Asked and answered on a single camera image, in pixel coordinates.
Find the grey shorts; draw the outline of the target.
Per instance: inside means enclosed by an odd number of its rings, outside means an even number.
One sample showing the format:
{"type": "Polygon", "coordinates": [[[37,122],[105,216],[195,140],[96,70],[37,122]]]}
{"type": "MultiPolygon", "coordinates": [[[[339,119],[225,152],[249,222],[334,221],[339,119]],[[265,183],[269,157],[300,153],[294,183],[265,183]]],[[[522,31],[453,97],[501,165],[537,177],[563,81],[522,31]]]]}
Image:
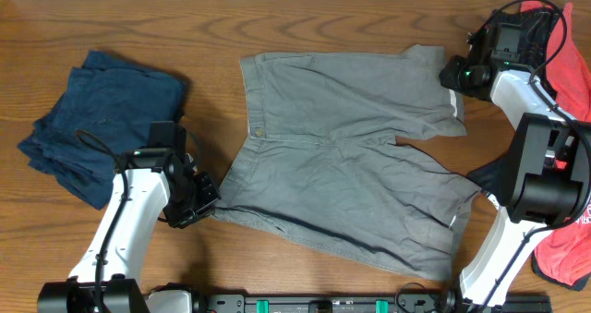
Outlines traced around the grey shorts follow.
{"type": "Polygon", "coordinates": [[[240,62],[247,138],[218,220],[372,267],[452,275],[478,186],[413,140],[465,134],[440,46],[399,54],[264,53],[240,62]]]}

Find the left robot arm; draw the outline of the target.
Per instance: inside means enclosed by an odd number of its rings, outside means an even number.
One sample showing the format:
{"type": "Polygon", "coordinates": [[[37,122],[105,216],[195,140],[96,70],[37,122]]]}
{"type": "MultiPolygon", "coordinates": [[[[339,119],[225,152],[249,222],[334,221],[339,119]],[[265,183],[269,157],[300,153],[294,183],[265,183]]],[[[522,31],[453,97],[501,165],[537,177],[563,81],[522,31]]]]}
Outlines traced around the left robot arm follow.
{"type": "Polygon", "coordinates": [[[145,146],[115,154],[85,130],[77,139],[109,155],[113,191],[84,256],[63,282],[46,283],[40,312],[205,312],[191,288],[168,284],[144,295],[139,278],[155,225],[183,229],[213,212],[221,196],[199,159],[186,151],[189,133],[172,121],[151,124],[145,146]]]}

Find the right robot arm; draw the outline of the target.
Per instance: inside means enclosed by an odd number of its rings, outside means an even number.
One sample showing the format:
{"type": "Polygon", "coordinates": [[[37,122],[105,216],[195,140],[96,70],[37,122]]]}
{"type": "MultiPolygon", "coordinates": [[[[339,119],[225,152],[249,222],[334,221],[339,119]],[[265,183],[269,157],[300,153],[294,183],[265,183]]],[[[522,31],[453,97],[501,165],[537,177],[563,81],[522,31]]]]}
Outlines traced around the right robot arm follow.
{"type": "Polygon", "coordinates": [[[515,133],[497,174],[499,207],[476,257],[440,301],[440,312],[500,312],[513,279],[553,231],[590,200],[590,126],[560,108],[525,65],[525,28],[488,23],[468,56],[440,72],[442,86],[501,108],[515,133]]]}

